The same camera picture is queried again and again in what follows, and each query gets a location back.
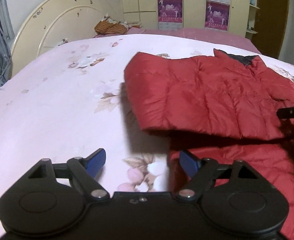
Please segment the red down jacket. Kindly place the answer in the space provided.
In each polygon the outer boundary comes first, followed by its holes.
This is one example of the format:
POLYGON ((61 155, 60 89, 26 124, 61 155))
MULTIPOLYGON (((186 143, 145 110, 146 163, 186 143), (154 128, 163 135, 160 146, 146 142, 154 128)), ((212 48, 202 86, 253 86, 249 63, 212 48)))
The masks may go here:
POLYGON ((249 163, 288 200, 282 228, 294 239, 294 83, 258 56, 214 50, 213 56, 165 59, 139 52, 124 70, 131 109, 142 131, 169 139, 169 188, 189 181, 179 152, 222 164, 249 163))

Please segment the floral white quilt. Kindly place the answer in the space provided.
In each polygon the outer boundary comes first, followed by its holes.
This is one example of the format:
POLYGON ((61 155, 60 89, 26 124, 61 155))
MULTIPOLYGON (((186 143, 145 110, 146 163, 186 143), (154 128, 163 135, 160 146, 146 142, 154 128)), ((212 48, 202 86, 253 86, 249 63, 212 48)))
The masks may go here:
POLYGON ((288 239, 287 198, 249 163, 219 163, 202 202, 169 188, 169 139, 142 131, 124 70, 142 52, 165 59, 258 56, 294 83, 294 67, 240 48, 134 34, 69 42, 39 56, 0 89, 0 239, 288 239), (89 202, 67 161, 99 148, 89 202))

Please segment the cream corner shelf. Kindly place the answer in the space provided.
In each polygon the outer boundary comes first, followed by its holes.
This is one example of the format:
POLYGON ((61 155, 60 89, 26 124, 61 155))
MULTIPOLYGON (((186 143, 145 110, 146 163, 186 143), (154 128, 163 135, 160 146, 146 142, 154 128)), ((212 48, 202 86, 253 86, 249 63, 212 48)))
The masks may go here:
POLYGON ((255 30, 255 16, 259 10, 260 8, 258 7, 258 0, 249 0, 248 21, 245 36, 249 40, 251 40, 252 37, 258 33, 255 30))

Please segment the brown wooden door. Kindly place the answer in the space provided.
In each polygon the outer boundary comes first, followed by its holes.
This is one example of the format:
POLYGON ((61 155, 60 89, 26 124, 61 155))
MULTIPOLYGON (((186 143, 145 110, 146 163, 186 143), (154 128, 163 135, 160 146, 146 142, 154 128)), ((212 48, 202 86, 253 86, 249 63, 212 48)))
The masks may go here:
POLYGON ((251 42, 264 55, 277 59, 283 45, 289 0, 257 0, 251 42))

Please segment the purple poster lower right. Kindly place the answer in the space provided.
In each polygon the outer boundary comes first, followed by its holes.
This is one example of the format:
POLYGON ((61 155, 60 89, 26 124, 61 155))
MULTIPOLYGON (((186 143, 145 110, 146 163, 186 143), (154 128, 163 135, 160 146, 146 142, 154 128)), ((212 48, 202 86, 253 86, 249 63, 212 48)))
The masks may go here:
POLYGON ((205 28, 227 31, 229 11, 229 4, 206 1, 205 28))

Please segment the purple poster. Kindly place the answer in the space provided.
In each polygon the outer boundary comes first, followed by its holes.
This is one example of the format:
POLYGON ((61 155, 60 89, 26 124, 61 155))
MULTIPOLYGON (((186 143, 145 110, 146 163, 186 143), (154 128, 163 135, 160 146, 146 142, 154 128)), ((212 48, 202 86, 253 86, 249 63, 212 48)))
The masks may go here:
POLYGON ((227 31, 229 11, 229 4, 206 1, 205 28, 227 31))
POLYGON ((183 27, 183 0, 158 0, 158 29, 178 30, 183 27))

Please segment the brown patterned pillow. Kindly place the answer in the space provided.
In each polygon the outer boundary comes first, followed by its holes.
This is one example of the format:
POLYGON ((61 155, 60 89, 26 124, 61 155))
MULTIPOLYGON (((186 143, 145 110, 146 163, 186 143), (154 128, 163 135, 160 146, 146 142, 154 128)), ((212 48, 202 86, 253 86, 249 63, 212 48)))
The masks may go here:
POLYGON ((101 21, 94 27, 97 35, 127 34, 131 28, 141 28, 140 22, 123 22, 104 15, 101 21))

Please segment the cream wooden headboard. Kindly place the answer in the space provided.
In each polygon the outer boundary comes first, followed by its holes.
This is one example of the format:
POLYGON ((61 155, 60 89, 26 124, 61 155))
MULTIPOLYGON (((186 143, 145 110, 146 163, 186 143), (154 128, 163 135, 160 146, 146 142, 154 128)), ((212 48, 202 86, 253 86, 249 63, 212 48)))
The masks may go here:
POLYGON ((116 18, 107 0, 45 0, 18 30, 11 48, 10 77, 52 48, 94 37, 94 27, 105 15, 116 18))

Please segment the purple poster lower left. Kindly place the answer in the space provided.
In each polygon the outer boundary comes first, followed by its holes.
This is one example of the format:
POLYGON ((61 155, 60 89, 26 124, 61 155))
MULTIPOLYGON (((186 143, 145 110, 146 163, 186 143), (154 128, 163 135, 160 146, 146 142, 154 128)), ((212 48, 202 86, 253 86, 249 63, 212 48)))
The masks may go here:
POLYGON ((158 0, 158 29, 178 30, 183 27, 183 0, 158 0))

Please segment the cream wardrobe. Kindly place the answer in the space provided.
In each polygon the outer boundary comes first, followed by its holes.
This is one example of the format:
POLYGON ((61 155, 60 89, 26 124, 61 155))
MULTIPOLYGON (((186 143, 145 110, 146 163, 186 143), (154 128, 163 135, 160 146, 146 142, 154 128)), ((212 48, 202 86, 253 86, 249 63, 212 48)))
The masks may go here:
MULTIPOLYGON (((207 0, 183 0, 183 28, 205 28, 207 0)), ((125 21, 140 22, 145 29, 158 29, 158 0, 122 0, 125 21)), ((245 36, 249 0, 231 0, 227 32, 245 36)))

